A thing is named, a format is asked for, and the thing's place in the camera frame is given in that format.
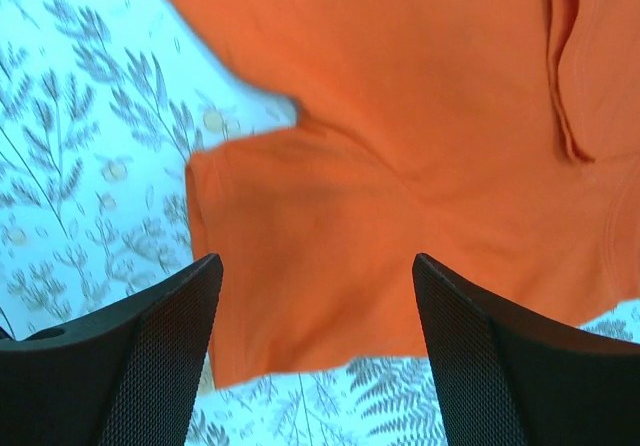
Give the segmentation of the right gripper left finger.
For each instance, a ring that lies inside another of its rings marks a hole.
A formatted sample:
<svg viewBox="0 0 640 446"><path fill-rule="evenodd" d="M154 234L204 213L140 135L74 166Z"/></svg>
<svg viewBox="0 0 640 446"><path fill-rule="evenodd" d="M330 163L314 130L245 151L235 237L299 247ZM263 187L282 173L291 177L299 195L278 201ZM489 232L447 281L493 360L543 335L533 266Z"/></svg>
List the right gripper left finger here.
<svg viewBox="0 0 640 446"><path fill-rule="evenodd" d="M209 254L22 341L3 333L2 444L184 444L222 276Z"/></svg>

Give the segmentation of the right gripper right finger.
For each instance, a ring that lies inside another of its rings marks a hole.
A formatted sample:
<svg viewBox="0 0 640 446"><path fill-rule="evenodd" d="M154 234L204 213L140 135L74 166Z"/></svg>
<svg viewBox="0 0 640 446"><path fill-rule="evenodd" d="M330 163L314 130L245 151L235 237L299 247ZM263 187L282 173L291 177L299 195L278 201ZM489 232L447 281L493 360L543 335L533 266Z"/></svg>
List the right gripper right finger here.
<svg viewBox="0 0 640 446"><path fill-rule="evenodd" d="M638 444L638 344L546 318L426 254L412 275L449 444Z"/></svg>

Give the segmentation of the orange t-shirt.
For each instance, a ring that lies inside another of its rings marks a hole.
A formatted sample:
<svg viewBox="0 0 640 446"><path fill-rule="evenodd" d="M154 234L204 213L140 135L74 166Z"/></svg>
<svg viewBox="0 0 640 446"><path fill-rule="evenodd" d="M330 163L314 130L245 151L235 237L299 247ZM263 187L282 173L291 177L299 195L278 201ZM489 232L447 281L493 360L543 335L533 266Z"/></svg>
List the orange t-shirt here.
<svg viewBox="0 0 640 446"><path fill-rule="evenodd" d="M289 129L190 158L215 384L421 356L411 266L578 326L639 294L639 0L169 0Z"/></svg>

